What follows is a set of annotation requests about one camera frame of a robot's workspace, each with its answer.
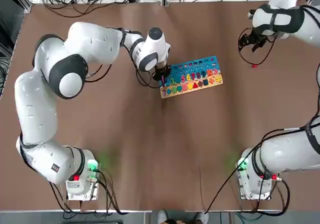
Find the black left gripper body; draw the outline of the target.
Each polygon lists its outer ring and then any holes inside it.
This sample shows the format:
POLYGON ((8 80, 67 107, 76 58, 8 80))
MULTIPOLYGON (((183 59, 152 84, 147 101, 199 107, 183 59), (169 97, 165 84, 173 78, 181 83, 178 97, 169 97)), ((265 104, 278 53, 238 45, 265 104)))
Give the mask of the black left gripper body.
POLYGON ((166 82, 167 77, 171 73, 171 67, 166 65, 164 67, 154 67, 154 73, 152 74, 152 78, 155 81, 161 81, 161 82, 166 82))

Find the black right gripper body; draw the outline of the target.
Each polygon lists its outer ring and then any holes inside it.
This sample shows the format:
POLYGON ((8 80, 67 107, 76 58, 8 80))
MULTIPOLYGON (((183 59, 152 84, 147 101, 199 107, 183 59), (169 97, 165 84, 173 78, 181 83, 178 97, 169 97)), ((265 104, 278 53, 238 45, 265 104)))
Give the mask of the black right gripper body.
POLYGON ((267 39, 268 37, 266 35, 263 35, 263 34, 256 34, 254 31, 252 31, 250 33, 250 38, 252 40, 263 40, 263 39, 267 39))

